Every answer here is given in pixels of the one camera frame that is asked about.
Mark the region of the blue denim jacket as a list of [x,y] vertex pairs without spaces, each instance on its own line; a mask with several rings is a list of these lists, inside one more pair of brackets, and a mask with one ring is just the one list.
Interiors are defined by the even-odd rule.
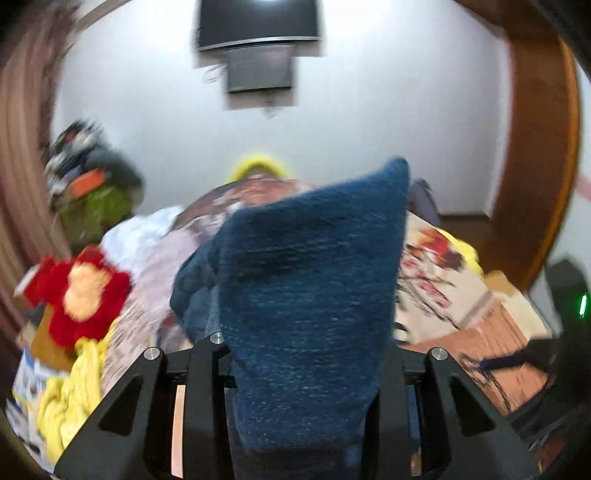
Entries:
[[221,332],[239,479],[352,479],[392,341],[410,169],[242,208],[179,268],[188,338]]

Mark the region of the yellow cloth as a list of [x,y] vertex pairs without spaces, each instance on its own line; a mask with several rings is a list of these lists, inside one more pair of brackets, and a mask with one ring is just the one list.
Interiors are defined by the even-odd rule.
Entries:
[[81,338],[67,376],[49,377],[39,401],[36,428],[45,443],[45,455],[55,465],[104,397],[103,377],[108,346],[119,317],[98,341]]

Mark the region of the newspaper print bed blanket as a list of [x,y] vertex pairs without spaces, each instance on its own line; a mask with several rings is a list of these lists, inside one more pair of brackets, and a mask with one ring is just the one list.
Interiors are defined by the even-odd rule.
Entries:
[[[132,282],[108,346],[104,392],[145,348],[175,352],[191,346],[169,308],[169,299],[177,270],[194,250],[214,236],[236,210],[307,190],[308,185],[297,180],[256,175],[222,185],[183,209]],[[529,365],[482,373],[480,361],[511,355],[530,339],[547,338],[550,333],[503,274],[482,275],[471,265],[474,256],[470,245],[409,215],[394,337],[414,351],[435,346],[447,349],[500,412],[508,415],[542,390],[546,374]]]

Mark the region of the red plush toy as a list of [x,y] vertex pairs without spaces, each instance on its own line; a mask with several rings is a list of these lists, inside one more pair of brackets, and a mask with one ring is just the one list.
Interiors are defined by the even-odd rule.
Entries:
[[15,293],[32,306],[52,309],[49,336],[71,349],[81,338],[101,340],[131,292],[131,277],[90,246],[69,261],[44,258],[23,277]]

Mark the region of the white cloth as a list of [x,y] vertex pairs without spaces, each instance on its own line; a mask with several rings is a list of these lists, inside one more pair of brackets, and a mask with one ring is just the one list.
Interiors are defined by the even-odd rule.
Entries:
[[130,275],[133,283],[145,267],[148,254],[171,230],[183,211],[179,205],[149,215],[135,215],[108,230],[99,243],[106,261]]

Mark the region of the dark blue garment on headboard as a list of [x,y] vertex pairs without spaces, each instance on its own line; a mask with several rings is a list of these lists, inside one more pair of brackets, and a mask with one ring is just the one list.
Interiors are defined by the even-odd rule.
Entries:
[[409,210],[436,227],[442,226],[431,187],[425,179],[417,179],[410,185]]

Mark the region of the brown wooden door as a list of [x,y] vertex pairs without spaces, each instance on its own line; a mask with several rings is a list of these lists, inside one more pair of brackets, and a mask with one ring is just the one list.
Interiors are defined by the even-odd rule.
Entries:
[[508,148],[481,264],[527,290],[561,228],[575,183],[580,133],[575,59],[535,1],[465,1],[508,37]]

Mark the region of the striped brown curtain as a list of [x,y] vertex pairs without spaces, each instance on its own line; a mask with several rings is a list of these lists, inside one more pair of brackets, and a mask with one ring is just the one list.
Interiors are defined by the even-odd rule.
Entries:
[[1,327],[23,323],[13,290],[49,255],[70,257],[50,212],[44,176],[61,63],[76,23],[76,1],[36,1],[1,44]]

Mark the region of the green bag with clutter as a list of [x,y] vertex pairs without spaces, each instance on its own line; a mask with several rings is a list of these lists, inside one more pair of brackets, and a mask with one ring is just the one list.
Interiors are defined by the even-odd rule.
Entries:
[[106,141],[99,123],[71,123],[49,153],[44,174],[50,209],[73,253],[98,244],[142,203],[143,176]]

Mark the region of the yellow pillow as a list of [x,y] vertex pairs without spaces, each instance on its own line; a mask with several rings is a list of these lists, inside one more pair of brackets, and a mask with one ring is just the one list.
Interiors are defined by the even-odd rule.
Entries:
[[239,160],[229,176],[230,182],[245,179],[252,175],[271,175],[277,178],[287,178],[290,172],[279,160],[266,155],[250,155]]

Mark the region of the wall mounted black television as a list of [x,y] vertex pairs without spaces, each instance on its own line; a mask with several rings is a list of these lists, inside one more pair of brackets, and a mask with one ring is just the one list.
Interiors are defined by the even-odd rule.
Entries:
[[318,41],[315,0],[201,1],[198,50],[276,41]]

